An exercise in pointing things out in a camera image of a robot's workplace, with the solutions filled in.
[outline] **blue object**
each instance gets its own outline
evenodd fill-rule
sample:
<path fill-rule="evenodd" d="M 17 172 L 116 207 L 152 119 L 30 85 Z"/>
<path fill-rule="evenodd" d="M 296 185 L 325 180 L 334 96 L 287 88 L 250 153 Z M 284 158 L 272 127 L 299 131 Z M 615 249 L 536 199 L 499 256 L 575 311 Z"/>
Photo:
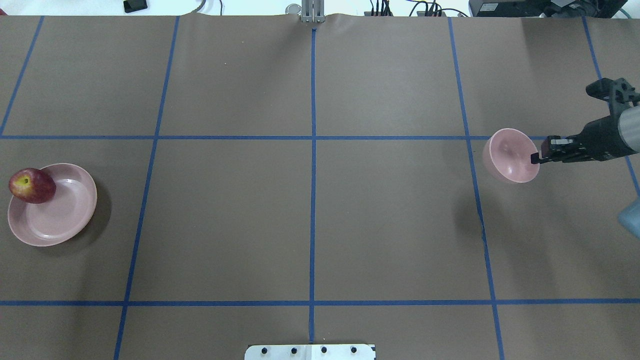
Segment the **blue object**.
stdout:
<path fill-rule="evenodd" d="M 640 239 L 640 198 L 620 212 L 618 221 Z"/>

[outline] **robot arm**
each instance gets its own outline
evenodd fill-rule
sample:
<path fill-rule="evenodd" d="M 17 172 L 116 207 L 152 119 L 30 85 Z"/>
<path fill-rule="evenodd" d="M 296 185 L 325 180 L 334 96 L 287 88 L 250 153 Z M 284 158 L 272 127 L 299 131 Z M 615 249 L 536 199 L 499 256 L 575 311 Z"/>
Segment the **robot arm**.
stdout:
<path fill-rule="evenodd" d="M 609 103 L 610 115 L 586 124 L 577 135 L 548 136 L 541 154 L 531 154 L 531 163 L 605 161 L 640 152 L 640 94 L 635 90 L 623 78 L 603 78 L 587 86 L 589 96 Z"/>

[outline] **white mounting plate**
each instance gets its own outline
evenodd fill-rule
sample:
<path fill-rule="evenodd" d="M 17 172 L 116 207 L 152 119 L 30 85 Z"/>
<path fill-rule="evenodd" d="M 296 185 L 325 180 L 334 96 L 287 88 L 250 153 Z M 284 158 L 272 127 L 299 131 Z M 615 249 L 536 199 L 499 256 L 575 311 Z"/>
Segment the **white mounting plate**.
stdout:
<path fill-rule="evenodd" d="M 340 345 L 253 345 L 246 349 L 244 360 L 376 360 L 376 346 Z"/>

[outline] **apple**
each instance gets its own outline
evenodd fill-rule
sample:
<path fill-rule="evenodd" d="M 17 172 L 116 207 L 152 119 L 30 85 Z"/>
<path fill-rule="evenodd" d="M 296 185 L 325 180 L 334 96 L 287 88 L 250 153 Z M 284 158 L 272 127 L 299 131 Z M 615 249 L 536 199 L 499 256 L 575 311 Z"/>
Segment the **apple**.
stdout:
<path fill-rule="evenodd" d="M 42 170 L 23 168 L 9 179 L 9 190 L 22 201 L 41 204 L 56 193 L 56 183 Z"/>

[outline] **gray tabletop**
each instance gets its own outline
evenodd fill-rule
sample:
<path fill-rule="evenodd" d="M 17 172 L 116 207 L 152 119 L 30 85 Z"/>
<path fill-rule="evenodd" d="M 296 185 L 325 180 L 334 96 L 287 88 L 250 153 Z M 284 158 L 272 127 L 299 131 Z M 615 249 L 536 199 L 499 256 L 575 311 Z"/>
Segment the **gray tabletop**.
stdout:
<path fill-rule="evenodd" d="M 640 22 L 0 17 L 0 178 L 75 163 L 75 238 L 0 222 L 1 359 L 242 359 L 374 343 L 379 359 L 635 359 L 640 156 L 481 162 L 607 115 Z M 0 204 L 10 200 L 0 192 Z"/>

